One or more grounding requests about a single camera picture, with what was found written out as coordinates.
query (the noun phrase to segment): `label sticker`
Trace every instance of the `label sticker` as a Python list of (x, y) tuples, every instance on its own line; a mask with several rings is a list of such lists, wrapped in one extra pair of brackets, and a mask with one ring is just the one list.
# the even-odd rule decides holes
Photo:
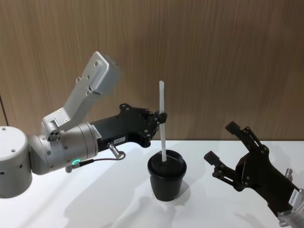
[(291, 206), (295, 205), (295, 201), (296, 201), (296, 198), (298, 198), (298, 195), (299, 195), (299, 192), (297, 191), (297, 189), (294, 189), (293, 193), (291, 194), (290, 200), (288, 202)]
[(99, 133), (99, 131), (96, 129), (96, 127), (94, 125), (91, 125), (92, 128), (93, 128), (93, 132), (95, 133), (95, 136), (96, 136), (96, 139), (101, 139), (102, 136), (101, 134)]
[(115, 139), (114, 140), (114, 144), (118, 144), (118, 143), (121, 143), (123, 141), (125, 141), (125, 137), (122, 137), (122, 138), (119, 138), (119, 139)]

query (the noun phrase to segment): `plastic straw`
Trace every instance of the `plastic straw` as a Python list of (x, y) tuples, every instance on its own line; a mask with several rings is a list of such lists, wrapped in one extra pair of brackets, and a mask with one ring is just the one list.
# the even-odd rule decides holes
[[(165, 112), (165, 103), (164, 103), (164, 89), (165, 83), (160, 81), (160, 114)], [(161, 131), (161, 158), (162, 161), (167, 161), (167, 153), (166, 153), (166, 133), (165, 133), (165, 123), (160, 124)]]

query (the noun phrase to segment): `green led light ring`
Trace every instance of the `green led light ring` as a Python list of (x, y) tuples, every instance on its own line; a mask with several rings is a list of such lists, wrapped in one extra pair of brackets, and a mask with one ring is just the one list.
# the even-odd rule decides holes
[(74, 160), (74, 161), (72, 162), (72, 165), (75, 165), (75, 164), (80, 163), (80, 162), (81, 162), (80, 159), (76, 159), (76, 160)]

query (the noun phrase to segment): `black cup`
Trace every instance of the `black cup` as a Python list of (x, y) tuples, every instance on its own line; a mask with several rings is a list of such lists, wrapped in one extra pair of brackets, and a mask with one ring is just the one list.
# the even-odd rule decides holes
[(171, 150), (166, 150), (167, 161), (162, 162), (162, 152), (153, 155), (148, 161), (150, 181), (156, 199), (171, 201), (177, 198), (182, 178), (186, 174), (187, 164), (182, 156)]

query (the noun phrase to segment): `wooden wall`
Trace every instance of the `wooden wall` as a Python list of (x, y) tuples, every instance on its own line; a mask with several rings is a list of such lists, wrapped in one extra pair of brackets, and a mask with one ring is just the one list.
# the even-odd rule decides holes
[(6, 126), (5, 117), (1, 107), (0, 107), (0, 126)]
[(169, 139), (304, 139), (303, 0), (1, 0), (0, 93), (10, 125), (38, 133), (95, 50), (123, 76), (89, 113), (158, 109)]

